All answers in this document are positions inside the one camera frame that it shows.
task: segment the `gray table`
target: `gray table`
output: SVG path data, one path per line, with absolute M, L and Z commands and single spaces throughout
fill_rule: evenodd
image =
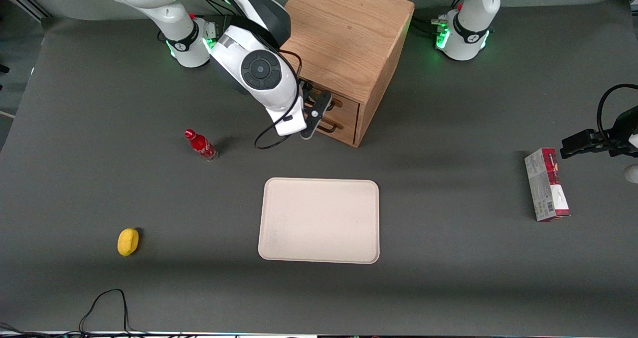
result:
M 494 26 L 468 63 L 410 34 L 360 149 L 317 135 L 261 152 L 260 104 L 209 66 L 178 66 L 150 20 L 47 22 L 0 155 L 0 317 L 73 329 L 119 287 L 134 327 L 153 331 L 636 336 L 638 186 L 622 177 L 633 161 L 561 162 L 573 216 L 549 224 L 533 219 L 522 165 L 593 127 L 606 89 L 636 82 L 629 6 L 507 8 Z M 635 104 L 618 92 L 606 122 Z M 190 150 L 188 127 L 218 161 Z M 379 261 L 261 259 L 274 176 L 376 181 Z M 146 238 L 121 258 L 130 226 Z M 87 328 L 121 319 L 105 297 Z

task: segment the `drawer handle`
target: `drawer handle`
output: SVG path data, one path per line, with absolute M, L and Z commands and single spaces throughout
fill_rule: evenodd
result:
M 332 134 L 333 132 L 337 131 L 337 129 L 341 129 L 341 125 L 333 124 L 330 129 L 326 129 L 325 127 L 321 127 L 321 125 L 319 125 L 319 126 L 317 126 L 317 129 L 319 129 L 319 130 L 321 130 L 323 132 L 327 132 L 328 134 Z
M 309 104 L 308 107 L 310 107 L 310 106 L 315 104 L 315 101 L 313 99 L 307 98 L 306 101 Z M 330 111 L 330 110 L 334 109 L 335 106 L 337 106 L 337 108 L 343 108 L 343 103 L 333 97 L 332 98 L 332 102 L 330 102 L 330 105 L 328 105 L 328 108 L 326 109 L 326 111 Z

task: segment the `red and white box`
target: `red and white box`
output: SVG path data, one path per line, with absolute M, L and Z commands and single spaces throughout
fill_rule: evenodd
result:
M 540 149 L 525 158 L 527 177 L 538 222 L 550 222 L 570 215 L 558 180 L 556 149 Z

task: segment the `beige tray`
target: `beige tray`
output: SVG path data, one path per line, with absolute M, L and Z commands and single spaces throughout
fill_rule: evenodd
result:
M 376 262 L 378 186 L 355 179 L 269 179 L 258 250 L 280 261 Z

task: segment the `wooden box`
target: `wooden box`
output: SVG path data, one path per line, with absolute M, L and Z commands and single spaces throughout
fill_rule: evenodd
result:
M 292 36 L 282 49 L 299 54 L 301 78 L 335 101 L 317 131 L 358 147 L 396 70 L 414 3 L 289 0 L 285 7 Z

